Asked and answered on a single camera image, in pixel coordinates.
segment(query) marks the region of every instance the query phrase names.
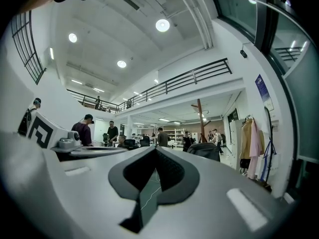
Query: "cable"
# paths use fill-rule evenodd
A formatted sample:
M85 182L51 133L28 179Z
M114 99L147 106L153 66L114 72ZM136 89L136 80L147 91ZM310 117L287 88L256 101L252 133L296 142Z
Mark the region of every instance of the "cable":
M160 179L158 180L158 171L157 170L156 170L156 181L160 182Z
M146 201L146 204L141 208L141 210L148 204L149 200L151 200L152 196L153 196L160 188L161 188L161 187L159 187L158 189L156 189L156 191L155 191L153 194L151 194L150 199L148 199L148 200Z

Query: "ceiling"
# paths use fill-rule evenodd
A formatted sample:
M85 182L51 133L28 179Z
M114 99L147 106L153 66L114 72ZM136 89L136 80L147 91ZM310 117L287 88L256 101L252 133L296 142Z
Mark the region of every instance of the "ceiling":
M218 119L217 117L219 117L220 119L220 116L225 112L232 95L238 95L238 92L231 95L224 95L222 97L210 96L200 99L204 118L207 120L216 120ZM191 105L197 105L197 100L135 115L133 116L133 121L137 123L144 123L145 125L168 124L174 121L185 123L187 121L190 122L196 120L198 122L198 109ZM159 118L167 119L170 122L164 122L159 120Z
M76 84L74 79L83 83L79 88L104 90L106 99L120 95L160 63L185 52L187 41L187 48L189 40L198 45L199 31L183 0L131 1L138 10L124 0L56 4L55 54L57 61L60 54L57 64L66 88ZM161 18L170 23L166 32L155 28ZM77 42L68 40L70 33L76 34ZM117 66L119 60L127 63L126 68Z

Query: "poster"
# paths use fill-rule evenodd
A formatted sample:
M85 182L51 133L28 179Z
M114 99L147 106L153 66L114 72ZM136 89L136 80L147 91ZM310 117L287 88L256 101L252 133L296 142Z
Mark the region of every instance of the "poster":
M258 75L257 79L255 80L255 83L258 88L261 99L264 102L264 106L267 107L269 111L272 111L274 109L273 101L271 100L268 89L261 75Z

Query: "railing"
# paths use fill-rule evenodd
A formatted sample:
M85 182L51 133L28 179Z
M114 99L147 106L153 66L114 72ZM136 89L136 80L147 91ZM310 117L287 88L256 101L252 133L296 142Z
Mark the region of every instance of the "railing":
M141 92L139 95L133 96L128 101L121 103L118 105L118 111L120 112L129 109L134 105L139 105L141 102L152 101L152 98L160 95L167 95L170 91L185 87L190 84L198 84L200 81L226 73L232 74L226 61L227 58L220 59L218 61L177 75L165 82Z
M11 30L23 65L38 85L46 68L43 69L34 46L31 11L14 16L11 21Z
M275 48L277 53L280 55L280 57L284 61L289 61L289 60L296 61L299 58L302 49L303 49L302 47Z
M107 113L117 113L118 105L114 103L110 103L107 101L99 100L94 97L90 97L72 90L67 91L84 107L92 108L95 110L107 112Z

